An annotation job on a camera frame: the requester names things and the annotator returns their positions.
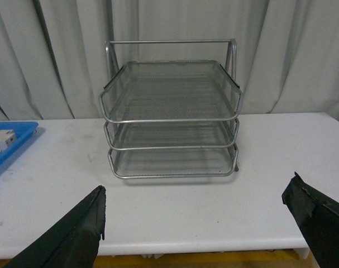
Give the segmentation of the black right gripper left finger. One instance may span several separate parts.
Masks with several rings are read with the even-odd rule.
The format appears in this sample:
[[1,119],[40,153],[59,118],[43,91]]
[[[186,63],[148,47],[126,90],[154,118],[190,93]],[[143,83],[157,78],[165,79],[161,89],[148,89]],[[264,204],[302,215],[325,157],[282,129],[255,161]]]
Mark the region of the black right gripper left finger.
[[92,267],[105,225],[106,189],[100,185],[5,267]]

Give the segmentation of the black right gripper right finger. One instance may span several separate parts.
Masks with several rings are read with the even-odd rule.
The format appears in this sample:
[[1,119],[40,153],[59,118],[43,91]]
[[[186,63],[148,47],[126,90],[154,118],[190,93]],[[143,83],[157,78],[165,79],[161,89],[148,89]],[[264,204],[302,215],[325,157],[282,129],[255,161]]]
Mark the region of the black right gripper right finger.
[[339,267],[339,202],[303,181],[298,173],[281,195],[319,267]]

